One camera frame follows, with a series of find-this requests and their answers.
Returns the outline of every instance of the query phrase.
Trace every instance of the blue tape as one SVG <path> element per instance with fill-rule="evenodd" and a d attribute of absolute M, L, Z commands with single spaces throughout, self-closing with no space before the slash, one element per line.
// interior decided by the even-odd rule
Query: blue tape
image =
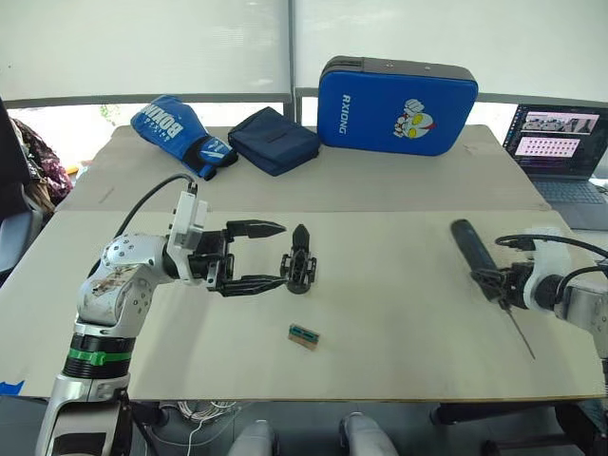
<path fill-rule="evenodd" d="M 25 383 L 25 380 L 20 383 L 17 383 L 16 385 L 11 385 L 6 382 L 0 382 L 0 396 L 18 396 L 19 392 L 21 392 L 21 388 Z"/>

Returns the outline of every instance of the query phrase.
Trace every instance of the green tape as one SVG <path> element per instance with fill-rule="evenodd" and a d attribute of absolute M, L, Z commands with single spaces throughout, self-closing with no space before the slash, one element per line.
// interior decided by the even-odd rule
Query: green tape
<path fill-rule="evenodd" d="M 91 366 L 103 366 L 105 363 L 114 363 L 131 359 L 131 353 L 106 353 L 105 351 L 80 351 L 69 349 L 68 358 L 88 361 Z"/>

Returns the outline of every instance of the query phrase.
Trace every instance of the navy blue pouch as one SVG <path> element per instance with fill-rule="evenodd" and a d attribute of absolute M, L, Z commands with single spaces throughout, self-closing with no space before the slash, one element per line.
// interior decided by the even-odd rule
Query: navy blue pouch
<path fill-rule="evenodd" d="M 262 171 L 278 176 L 318 155 L 321 145 L 311 130 L 265 107 L 228 133 L 228 143 Z"/>

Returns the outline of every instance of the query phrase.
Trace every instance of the blue case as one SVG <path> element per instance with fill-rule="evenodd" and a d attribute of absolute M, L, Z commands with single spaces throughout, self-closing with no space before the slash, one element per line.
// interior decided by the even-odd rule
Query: blue case
<path fill-rule="evenodd" d="M 460 66 L 334 57 L 319 81 L 317 133 L 326 145 L 440 155 L 477 98 Z"/>

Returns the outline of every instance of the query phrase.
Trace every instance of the white bracket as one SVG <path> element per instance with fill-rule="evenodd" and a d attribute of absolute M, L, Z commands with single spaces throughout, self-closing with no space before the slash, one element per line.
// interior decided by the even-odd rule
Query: white bracket
<path fill-rule="evenodd" d="M 167 242 L 167 254 L 175 262 L 180 279 L 188 285 L 200 283 L 200 279 L 192 276 L 188 256 L 199 245 L 206 216 L 207 203 L 205 201 L 198 201 L 197 204 L 195 195 L 181 192 Z"/>
<path fill-rule="evenodd" d="M 529 228 L 527 235 L 562 236 L 561 230 L 556 227 Z M 536 302 L 534 293 L 536 287 L 547 276 L 566 276 L 572 271 L 572 260 L 565 244 L 547 240 L 534 240 L 535 251 L 531 252 L 534 258 L 534 269 L 523 286 L 523 302 L 528 309 L 552 313 Z"/>

